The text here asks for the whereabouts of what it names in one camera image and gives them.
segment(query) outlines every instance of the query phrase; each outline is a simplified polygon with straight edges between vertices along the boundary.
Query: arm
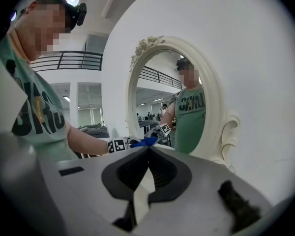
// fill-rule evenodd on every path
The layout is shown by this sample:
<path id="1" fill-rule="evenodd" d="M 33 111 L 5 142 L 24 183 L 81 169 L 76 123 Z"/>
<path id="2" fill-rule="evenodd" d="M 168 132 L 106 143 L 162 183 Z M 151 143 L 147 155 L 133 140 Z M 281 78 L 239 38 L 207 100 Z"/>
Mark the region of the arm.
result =
<path id="1" fill-rule="evenodd" d="M 103 155 L 108 153 L 107 142 L 85 134 L 65 122 L 69 147 L 78 153 L 89 155 Z"/>
<path id="2" fill-rule="evenodd" d="M 165 115 L 162 117 L 162 120 L 160 121 L 160 125 L 167 123 L 167 125 L 171 128 L 172 127 L 172 121 L 175 118 L 175 103 L 172 103 L 169 105 L 169 107 L 166 110 Z"/>

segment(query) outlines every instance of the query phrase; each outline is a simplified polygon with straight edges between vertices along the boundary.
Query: glove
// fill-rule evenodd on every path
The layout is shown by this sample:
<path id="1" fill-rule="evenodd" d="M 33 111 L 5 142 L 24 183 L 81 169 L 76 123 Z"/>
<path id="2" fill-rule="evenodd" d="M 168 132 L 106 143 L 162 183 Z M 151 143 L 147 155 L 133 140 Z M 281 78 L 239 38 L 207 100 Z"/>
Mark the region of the glove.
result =
<path id="1" fill-rule="evenodd" d="M 136 144 L 130 145 L 131 148 L 140 147 L 140 146 L 152 146 L 156 143 L 157 137 L 145 137 L 143 140 Z"/>

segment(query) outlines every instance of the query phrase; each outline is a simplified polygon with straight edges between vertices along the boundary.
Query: ornate white mirror frame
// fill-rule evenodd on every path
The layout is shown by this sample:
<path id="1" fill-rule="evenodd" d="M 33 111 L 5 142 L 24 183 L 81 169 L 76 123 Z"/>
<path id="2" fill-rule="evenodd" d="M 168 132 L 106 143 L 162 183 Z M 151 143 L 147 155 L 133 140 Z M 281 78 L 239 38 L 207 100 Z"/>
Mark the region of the ornate white mirror frame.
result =
<path id="1" fill-rule="evenodd" d="M 197 147 L 190 154 L 224 164 L 234 172 L 230 163 L 229 150 L 237 142 L 240 123 L 238 114 L 234 110 L 226 111 L 221 83 L 213 66 L 199 50 L 182 39 L 164 36 L 148 37 L 147 40 L 141 40 L 136 47 L 126 89 L 126 114 L 130 135 L 140 137 L 136 116 L 136 89 L 139 75 L 151 58 L 168 50 L 180 53 L 194 65 L 195 69 L 198 69 L 205 92 L 205 126 Z"/>

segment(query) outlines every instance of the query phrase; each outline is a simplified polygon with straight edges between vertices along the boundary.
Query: person in background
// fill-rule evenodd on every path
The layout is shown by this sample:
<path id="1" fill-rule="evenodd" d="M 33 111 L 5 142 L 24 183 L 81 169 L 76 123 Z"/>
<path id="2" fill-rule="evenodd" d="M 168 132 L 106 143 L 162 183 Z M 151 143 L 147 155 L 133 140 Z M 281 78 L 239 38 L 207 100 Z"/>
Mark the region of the person in background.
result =
<path id="1" fill-rule="evenodd" d="M 202 136 L 206 101 L 198 71 L 186 58 L 179 61 L 177 70 L 186 88 L 172 97 L 160 125 L 167 123 L 171 127 L 173 119 L 176 118 L 175 150 L 189 154 Z"/>
<path id="2" fill-rule="evenodd" d="M 163 104 L 162 108 L 158 112 L 160 120 L 162 120 L 163 116 L 165 115 L 166 109 L 167 109 L 167 104 Z"/>
<path id="3" fill-rule="evenodd" d="M 149 120 L 155 120 L 155 115 L 150 114 L 148 119 Z"/>
<path id="4" fill-rule="evenodd" d="M 31 143 L 37 153 L 48 153 L 54 162 L 78 159 L 73 151 L 108 153 L 106 141 L 65 121 L 56 92 L 30 67 L 60 33 L 70 33 L 76 23 L 76 8 L 66 0 L 36 0 L 21 11 L 18 21 L 0 41 L 2 64 L 28 96 L 12 133 Z"/>

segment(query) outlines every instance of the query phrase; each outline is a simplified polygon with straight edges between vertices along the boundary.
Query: green t-shirt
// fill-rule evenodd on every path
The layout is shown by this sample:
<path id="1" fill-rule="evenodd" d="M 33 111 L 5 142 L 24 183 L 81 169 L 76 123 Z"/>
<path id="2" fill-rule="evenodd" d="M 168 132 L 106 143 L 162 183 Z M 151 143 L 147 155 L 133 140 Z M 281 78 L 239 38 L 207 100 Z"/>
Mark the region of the green t-shirt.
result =
<path id="1" fill-rule="evenodd" d="M 175 150 L 191 153 L 198 145 L 206 120 L 206 100 L 202 86 L 182 90 L 169 105 L 175 104 Z"/>
<path id="2" fill-rule="evenodd" d="M 7 36 L 0 41 L 0 60 L 28 96 L 12 132 L 30 142 L 38 153 L 49 153 L 55 162 L 77 159 L 68 145 L 58 96 L 25 59 L 15 54 Z"/>

